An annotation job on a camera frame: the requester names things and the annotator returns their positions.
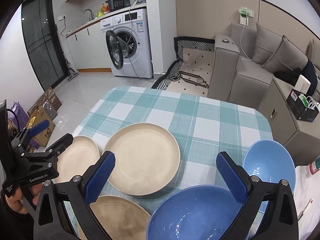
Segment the tile floor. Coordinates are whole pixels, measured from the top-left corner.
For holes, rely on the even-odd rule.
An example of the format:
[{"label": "tile floor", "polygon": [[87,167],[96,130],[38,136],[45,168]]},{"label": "tile floor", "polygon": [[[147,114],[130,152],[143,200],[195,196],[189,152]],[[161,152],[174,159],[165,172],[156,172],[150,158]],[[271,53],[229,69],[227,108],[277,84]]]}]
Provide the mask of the tile floor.
[{"label": "tile floor", "polygon": [[57,117],[53,120],[56,127],[47,146],[66,133],[72,133],[81,123],[91,108],[109,90],[118,86],[137,86],[151,88],[153,82],[139,78],[115,77],[112,73],[80,73],[75,79],[67,82],[58,91],[57,96],[62,102]]}]

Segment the drawer handle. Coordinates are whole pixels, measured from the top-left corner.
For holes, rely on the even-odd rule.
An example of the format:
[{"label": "drawer handle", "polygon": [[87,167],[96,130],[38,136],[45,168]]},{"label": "drawer handle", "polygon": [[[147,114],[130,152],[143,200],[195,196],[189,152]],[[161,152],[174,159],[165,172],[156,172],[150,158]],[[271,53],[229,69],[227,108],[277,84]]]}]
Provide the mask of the drawer handle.
[{"label": "drawer handle", "polygon": [[271,114],[271,120],[274,119],[274,117],[276,116],[276,114],[278,113],[278,111],[276,109],[273,109],[272,114]]}]

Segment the metal bolt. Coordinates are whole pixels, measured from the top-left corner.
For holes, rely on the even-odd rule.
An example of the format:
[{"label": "metal bolt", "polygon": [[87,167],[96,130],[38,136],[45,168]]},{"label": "metal bolt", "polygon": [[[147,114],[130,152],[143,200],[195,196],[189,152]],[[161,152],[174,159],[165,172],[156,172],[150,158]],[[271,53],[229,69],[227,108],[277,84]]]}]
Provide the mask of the metal bolt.
[{"label": "metal bolt", "polygon": [[79,180],[81,180],[81,176],[76,175],[72,178],[73,182],[78,182]]},{"label": "metal bolt", "polygon": [[254,181],[254,182],[258,182],[260,179],[259,179],[258,176],[253,175],[253,176],[251,176],[251,180]]},{"label": "metal bolt", "polygon": [[43,185],[49,186],[51,184],[51,180],[46,180]]},{"label": "metal bolt", "polygon": [[289,182],[287,182],[285,179],[281,180],[282,185],[284,186],[288,186]]}]

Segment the light blue bowl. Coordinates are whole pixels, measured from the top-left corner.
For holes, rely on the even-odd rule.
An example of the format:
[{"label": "light blue bowl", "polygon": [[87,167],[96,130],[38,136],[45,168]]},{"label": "light blue bowl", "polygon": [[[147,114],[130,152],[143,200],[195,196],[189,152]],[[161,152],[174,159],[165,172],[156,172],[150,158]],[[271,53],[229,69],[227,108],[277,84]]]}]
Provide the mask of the light blue bowl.
[{"label": "light blue bowl", "polygon": [[218,240],[241,207],[226,188],[186,188],[165,200],[153,213],[147,240]]},{"label": "light blue bowl", "polygon": [[[242,167],[250,175],[262,181],[279,183],[281,179],[289,182],[292,193],[296,185],[296,171],[288,151],[273,140],[260,140],[251,145],[244,157]],[[262,202],[259,212],[264,213],[268,201]]]}]

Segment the checkered tablecloth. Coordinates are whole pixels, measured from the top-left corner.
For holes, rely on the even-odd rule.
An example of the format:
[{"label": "checkered tablecloth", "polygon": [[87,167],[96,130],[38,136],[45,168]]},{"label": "checkered tablecloth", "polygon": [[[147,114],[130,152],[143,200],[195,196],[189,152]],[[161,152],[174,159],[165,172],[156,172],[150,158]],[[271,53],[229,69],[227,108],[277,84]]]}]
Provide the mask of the checkered tablecloth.
[{"label": "checkered tablecloth", "polygon": [[216,156],[226,151],[241,165],[248,148],[257,140],[272,139],[265,117],[254,109],[210,98],[140,87],[117,87],[101,99],[76,128],[73,136],[92,138],[102,151],[119,129],[148,122],[167,129],[181,153],[173,180],[157,196],[131,196],[107,182],[101,195],[132,200],[152,214],[180,189],[200,184],[227,187],[216,169]]}]

